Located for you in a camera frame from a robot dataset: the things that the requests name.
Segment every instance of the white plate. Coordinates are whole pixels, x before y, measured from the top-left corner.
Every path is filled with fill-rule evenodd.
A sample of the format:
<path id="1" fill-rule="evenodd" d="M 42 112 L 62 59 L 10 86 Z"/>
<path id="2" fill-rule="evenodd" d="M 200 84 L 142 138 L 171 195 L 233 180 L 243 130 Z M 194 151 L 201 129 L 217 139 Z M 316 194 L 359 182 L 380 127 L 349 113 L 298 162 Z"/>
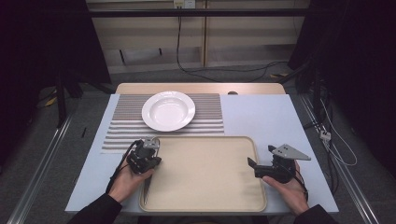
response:
<path id="1" fill-rule="evenodd" d="M 186 126 L 195 115 L 194 101 L 178 91 L 151 96 L 143 105 L 143 121 L 152 129 L 172 132 Z"/>

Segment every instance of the plate rim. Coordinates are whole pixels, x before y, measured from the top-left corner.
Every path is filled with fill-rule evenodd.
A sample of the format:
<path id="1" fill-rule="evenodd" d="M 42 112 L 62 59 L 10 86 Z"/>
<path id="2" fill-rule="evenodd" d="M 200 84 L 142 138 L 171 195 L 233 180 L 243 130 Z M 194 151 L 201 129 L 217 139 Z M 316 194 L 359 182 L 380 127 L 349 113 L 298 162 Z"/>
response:
<path id="1" fill-rule="evenodd" d="M 149 111 L 155 103 L 164 98 L 177 98 L 186 104 L 188 114 L 186 118 L 180 122 L 180 125 L 164 126 L 153 122 L 153 119 L 149 116 Z M 141 111 L 142 119 L 151 129 L 160 132 L 172 132 L 179 130 L 189 124 L 195 116 L 195 102 L 187 94 L 180 91 L 162 91 L 150 96 L 147 101 L 143 104 Z"/>

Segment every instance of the white table surface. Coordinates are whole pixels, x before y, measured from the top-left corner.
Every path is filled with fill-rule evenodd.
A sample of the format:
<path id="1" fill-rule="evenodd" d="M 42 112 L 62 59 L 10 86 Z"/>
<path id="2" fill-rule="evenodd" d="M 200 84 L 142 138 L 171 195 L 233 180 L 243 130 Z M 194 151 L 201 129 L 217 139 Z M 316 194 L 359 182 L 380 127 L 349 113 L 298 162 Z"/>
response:
<path id="1" fill-rule="evenodd" d="M 77 212 L 101 196 L 106 190 L 109 178 L 113 175 L 115 168 L 120 163 L 121 154 L 101 153 L 101 146 L 105 140 L 106 131 L 119 97 L 118 94 L 113 94 L 110 97 L 106 112 L 92 143 L 92 148 L 81 170 L 69 203 L 65 208 L 66 212 Z M 311 161 L 298 161 L 304 177 L 305 186 L 309 191 L 308 203 L 310 206 L 320 204 L 329 213 L 338 212 L 338 207 L 319 167 L 317 158 L 308 142 L 291 99 L 287 94 L 221 95 L 220 101 L 225 135 L 248 136 L 253 139 L 258 151 L 259 164 L 271 165 L 272 154 L 268 151 L 268 145 L 279 147 L 283 144 L 288 144 L 311 157 Z M 277 191 L 265 183 L 262 185 L 265 188 L 268 202 L 262 214 L 276 215 L 288 213 L 290 210 L 284 204 Z M 156 215 L 152 213 L 148 214 L 140 208 L 138 199 L 141 189 L 122 204 L 122 212 L 138 214 L 140 216 Z M 166 215 L 185 214 L 168 213 Z"/>

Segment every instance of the black sleeve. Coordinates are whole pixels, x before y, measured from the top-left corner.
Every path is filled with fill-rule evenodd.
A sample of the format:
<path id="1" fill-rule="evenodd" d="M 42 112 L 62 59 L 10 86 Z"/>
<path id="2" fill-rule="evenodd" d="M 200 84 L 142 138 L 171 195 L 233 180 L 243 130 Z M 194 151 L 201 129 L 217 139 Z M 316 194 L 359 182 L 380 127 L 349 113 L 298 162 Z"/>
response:
<path id="1" fill-rule="evenodd" d="M 315 205 L 294 219 L 294 224 L 336 224 L 336 222 L 322 206 Z"/>
<path id="2" fill-rule="evenodd" d="M 117 215 L 120 213 L 121 208 L 122 205 L 120 203 L 107 194 L 104 194 L 96 199 L 93 203 L 76 213 L 67 223 L 113 223 Z"/>

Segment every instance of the hand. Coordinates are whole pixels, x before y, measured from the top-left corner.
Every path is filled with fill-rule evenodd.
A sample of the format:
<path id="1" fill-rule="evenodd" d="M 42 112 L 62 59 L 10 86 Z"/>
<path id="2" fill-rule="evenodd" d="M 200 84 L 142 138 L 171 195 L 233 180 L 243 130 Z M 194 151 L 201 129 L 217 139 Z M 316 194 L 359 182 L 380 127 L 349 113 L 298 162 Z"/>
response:
<path id="1" fill-rule="evenodd" d="M 154 173 L 154 170 L 150 169 L 141 175 L 136 175 L 132 172 L 126 161 L 122 163 L 122 167 L 123 169 L 120 170 L 108 193 L 110 197 L 119 203 L 129 198 L 137 190 L 139 185 Z"/>
<path id="2" fill-rule="evenodd" d="M 300 166 L 297 161 L 295 163 L 296 170 L 300 172 Z M 301 180 L 301 177 L 298 175 L 299 172 L 297 172 L 297 178 Z M 262 180 L 282 195 L 286 205 L 295 216 L 299 216 L 309 209 L 304 195 L 304 189 L 294 178 L 286 184 L 281 184 L 270 176 L 264 176 Z"/>

